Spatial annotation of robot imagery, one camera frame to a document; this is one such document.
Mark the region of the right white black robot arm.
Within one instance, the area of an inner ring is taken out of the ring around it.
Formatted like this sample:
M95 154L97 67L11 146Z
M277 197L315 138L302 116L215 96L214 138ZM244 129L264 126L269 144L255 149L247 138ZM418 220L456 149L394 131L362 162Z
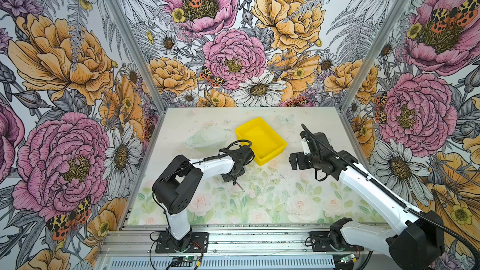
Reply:
M326 135L307 129L300 133L302 151L290 154L293 170L314 170L353 190L386 220L383 229L344 217L329 227L325 237L311 235L312 247L346 251L364 248L391 258L403 270L425 270L445 250L442 219L424 214L370 174L347 151L337 152Z

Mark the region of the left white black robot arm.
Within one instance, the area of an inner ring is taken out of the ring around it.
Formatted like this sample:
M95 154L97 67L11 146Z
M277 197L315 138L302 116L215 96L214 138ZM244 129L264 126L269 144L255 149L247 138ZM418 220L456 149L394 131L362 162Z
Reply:
M241 139L219 150L219 154L203 159L176 156L152 186L152 198L160 206L167 219L166 241L170 250L184 252L195 244L193 230L188 221L187 207L199 185L214 176L221 176L225 183L238 183L245 174L245 166L254 158L252 143Z

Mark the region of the yellow plastic bin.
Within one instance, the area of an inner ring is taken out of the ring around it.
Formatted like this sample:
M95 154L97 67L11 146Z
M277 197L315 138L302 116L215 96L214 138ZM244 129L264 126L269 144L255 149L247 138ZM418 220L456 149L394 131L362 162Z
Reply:
M261 117L242 124L234 131L238 140L252 143L254 161L258 166L267 164L287 147L287 142Z

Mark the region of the aluminium mounting rail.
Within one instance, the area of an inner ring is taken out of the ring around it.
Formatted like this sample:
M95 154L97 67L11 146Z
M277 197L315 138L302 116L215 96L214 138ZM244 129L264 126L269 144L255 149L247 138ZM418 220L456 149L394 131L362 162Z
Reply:
M186 249L175 249L172 237L163 227L138 227L112 232L99 256L174 257L174 256L279 256L312 254L320 247L324 253L340 254L329 241L330 225L296 226L200 226L192 232ZM318 239L324 243L320 246Z

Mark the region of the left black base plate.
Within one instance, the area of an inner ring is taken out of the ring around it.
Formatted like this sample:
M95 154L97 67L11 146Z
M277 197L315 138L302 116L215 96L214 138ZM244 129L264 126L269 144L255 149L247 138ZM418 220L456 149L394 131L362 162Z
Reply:
M169 232L162 231L154 242L154 251L156 254L207 253L209 237L207 232L189 232L177 240Z

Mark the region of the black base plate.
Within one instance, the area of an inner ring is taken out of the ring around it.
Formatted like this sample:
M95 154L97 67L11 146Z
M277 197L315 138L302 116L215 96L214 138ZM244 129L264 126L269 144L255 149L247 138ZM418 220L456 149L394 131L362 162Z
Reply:
M331 236L329 231L311 231L305 242L312 251L318 252L363 252L362 246L350 245L345 243L342 237Z
M207 253L209 237L207 232L189 232L177 240L169 232L162 231L154 242L154 251L156 254Z

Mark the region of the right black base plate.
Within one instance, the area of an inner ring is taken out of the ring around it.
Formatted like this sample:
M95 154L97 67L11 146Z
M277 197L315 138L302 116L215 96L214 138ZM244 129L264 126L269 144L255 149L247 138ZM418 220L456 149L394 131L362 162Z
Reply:
M312 251L318 252L363 252L362 246L350 245L345 243L342 237L331 236L329 231L311 231L305 242Z

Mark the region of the right aluminium corner post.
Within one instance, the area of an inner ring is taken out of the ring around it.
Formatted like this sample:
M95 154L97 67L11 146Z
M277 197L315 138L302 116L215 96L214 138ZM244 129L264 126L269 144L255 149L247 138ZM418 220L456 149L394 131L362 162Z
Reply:
M345 97L339 106L339 110L341 112L346 111L353 98L357 95L360 87L363 84L363 81L366 79L366 76L369 74L370 69L374 65L376 57L381 50L381 46L384 44L384 38L394 30L397 20L399 20L402 12L406 9L406 6L409 5L410 2L411 0L396 0L392 5L392 10L386 13L385 20L380 27L379 32L375 36L372 46L367 52L367 55L364 58L356 77L352 81L352 85L347 90Z

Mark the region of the aluminium corner post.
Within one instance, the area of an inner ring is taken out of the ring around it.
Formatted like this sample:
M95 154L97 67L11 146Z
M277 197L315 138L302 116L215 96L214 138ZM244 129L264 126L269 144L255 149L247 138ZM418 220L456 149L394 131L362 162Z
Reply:
M411 0L396 0L392 5L392 10L386 13L385 20L380 27L379 32L375 36L372 46L367 52L367 55L364 58L356 77L352 81L352 85L347 90L345 97L339 106L339 110L341 112L346 111L353 98L357 95L360 87L363 84L363 81L366 79L366 76L369 74L370 69L374 65L376 57L381 50L381 46L384 44L384 38L394 30L397 20L399 20L402 12L406 9L406 6L409 5L410 2Z
M125 41L126 46L131 53L132 58L136 63L142 78L144 79L144 82L146 83L146 87L150 92L150 95L157 107L157 110L159 111L160 115L164 116L167 107L160 95L160 92L158 91L158 87L153 80L152 74L147 67L147 62L145 61L143 53L141 52L140 47L138 46L138 42L136 41L135 35L131 30L131 26L123 11L123 6L118 0L104 0L104 2L106 3L109 12L111 13L112 19L115 19L116 21L119 32L121 33L121 36Z

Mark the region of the left aluminium corner post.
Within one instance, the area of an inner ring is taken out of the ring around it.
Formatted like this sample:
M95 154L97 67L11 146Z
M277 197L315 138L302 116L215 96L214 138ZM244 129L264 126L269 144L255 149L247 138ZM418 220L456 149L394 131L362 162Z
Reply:
M109 12L111 13L112 19L115 19L116 21L119 32L121 33L121 36L125 41L126 46L131 53L132 58L136 63L142 78L144 79L144 82L146 83L146 87L150 92L150 95L157 107L157 110L159 111L160 115L164 116L167 107L160 95L160 92L158 91L158 87L153 80L152 74L147 67L147 62L145 61L143 53L141 52L140 47L138 46L138 42L136 41L135 35L131 30L131 26L123 11L123 6L118 0L104 0L104 2L106 3Z

